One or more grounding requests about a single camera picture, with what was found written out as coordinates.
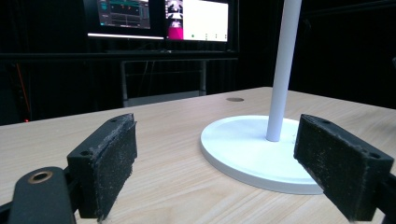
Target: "white vertical rod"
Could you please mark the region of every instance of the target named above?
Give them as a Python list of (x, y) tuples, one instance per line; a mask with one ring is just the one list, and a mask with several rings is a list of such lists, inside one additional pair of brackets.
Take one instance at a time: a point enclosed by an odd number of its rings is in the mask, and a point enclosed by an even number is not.
[(276, 70), (266, 139), (278, 142), (285, 114), (291, 63), (302, 0), (285, 0), (276, 56)]

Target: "white circular base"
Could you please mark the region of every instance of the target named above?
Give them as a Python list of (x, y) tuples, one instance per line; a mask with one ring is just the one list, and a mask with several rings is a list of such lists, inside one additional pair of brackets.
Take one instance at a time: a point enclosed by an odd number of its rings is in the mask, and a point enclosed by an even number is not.
[(293, 158), (299, 122), (283, 119), (279, 142), (265, 139), (267, 116), (220, 119), (202, 132), (205, 158), (217, 169), (249, 185), (292, 194), (323, 190)]

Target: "black rubber block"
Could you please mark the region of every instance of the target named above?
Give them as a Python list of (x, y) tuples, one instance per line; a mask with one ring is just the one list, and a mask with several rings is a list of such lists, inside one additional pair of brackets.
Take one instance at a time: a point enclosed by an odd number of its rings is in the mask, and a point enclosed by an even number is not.
[(105, 219), (137, 156), (134, 116), (106, 121), (67, 156), (70, 175), (81, 185), (83, 218)]
[(301, 115), (294, 158), (349, 221), (370, 221), (393, 158), (332, 122)]

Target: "dark background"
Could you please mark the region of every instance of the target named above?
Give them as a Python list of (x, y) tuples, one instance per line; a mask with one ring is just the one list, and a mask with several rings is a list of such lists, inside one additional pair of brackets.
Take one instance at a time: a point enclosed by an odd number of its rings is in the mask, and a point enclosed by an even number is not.
[[(208, 64), (208, 94), (272, 86), (283, 1), (234, 3), (239, 20), (233, 23), (233, 48), (239, 48), (239, 59)], [(0, 53), (229, 48), (221, 43), (88, 39), (82, 0), (0, 4)], [(290, 90), (396, 108), (395, 5), (393, 0), (303, 0)], [(195, 62), (131, 63), (127, 71), (134, 74), (127, 79), (130, 97), (193, 91), (199, 85)], [(120, 65), (0, 63), (0, 94), (0, 125), (118, 108)]]

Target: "screen display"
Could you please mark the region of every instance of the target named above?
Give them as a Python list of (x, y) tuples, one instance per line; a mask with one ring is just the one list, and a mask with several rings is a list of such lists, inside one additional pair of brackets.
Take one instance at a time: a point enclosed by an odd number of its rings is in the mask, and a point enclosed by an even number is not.
[(88, 36), (163, 39), (163, 0), (84, 0)]
[(99, 22), (105, 26), (149, 29), (149, 0), (97, 0)]
[(227, 42), (228, 7), (224, 1), (165, 0), (167, 38)]

